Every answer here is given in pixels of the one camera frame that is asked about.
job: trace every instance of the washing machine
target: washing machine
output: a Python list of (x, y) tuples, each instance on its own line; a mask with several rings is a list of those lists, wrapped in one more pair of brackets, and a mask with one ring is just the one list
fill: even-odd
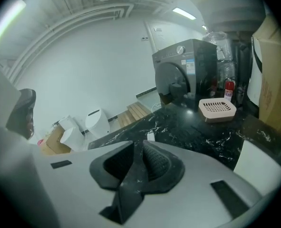
[(155, 83), (164, 104), (178, 97), (212, 98), (217, 89), (216, 45), (189, 39), (152, 55)]

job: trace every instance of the label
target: label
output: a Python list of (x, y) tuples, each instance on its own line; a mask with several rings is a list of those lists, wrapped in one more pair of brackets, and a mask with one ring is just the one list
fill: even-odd
[(225, 99), (227, 99), (228, 101), (231, 102), (232, 95), (233, 95), (233, 91), (232, 90), (225, 89), (225, 95), (224, 95)]
[(186, 65), (187, 65), (187, 74), (188, 75), (194, 75), (195, 74), (194, 59), (186, 60)]

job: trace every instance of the ceiling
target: ceiling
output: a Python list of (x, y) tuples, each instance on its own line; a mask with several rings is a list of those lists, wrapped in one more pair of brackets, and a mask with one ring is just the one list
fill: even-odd
[[(4, 11), (15, 0), (8, 0)], [(0, 68), (14, 84), (25, 68), (53, 41), (78, 26), (149, 14), (183, 22), (205, 24), (210, 31), (252, 35), (265, 14), (261, 0), (23, 0), (25, 9), (0, 39)], [(179, 7), (196, 17), (189, 20), (172, 10)]]
[[(0, 18), (15, 0), (8, 0)], [(23, 0), (25, 9), (0, 39), (0, 68), (15, 83), (17, 76), (49, 44), (72, 29), (91, 22), (151, 14), (162, 17), (180, 7), (197, 17), (188, 23), (201, 27), (203, 19), (190, 0)]]

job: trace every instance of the ceiling light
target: ceiling light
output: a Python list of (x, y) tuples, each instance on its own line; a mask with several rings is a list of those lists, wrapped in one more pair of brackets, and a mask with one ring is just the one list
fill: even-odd
[(181, 14), (181, 15), (183, 15), (183, 16), (185, 16), (185, 17), (191, 19), (191, 20), (196, 19), (196, 17), (194, 17), (193, 15), (187, 13), (186, 11), (183, 11), (183, 10), (180, 9), (180, 8), (173, 9), (173, 12), (179, 13), (179, 14)]
[(4, 17), (0, 21), (0, 37), (8, 27), (8, 25), (14, 20), (14, 18), (25, 8), (26, 4), (22, 0), (17, 0), (9, 10), (6, 11)]

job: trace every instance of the washing machine door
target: washing machine door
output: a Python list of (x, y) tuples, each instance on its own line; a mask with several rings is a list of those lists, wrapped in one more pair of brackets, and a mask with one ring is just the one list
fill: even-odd
[(174, 99), (190, 92), (190, 83), (185, 72), (175, 63), (161, 63), (155, 70), (155, 83), (160, 100), (169, 104)]

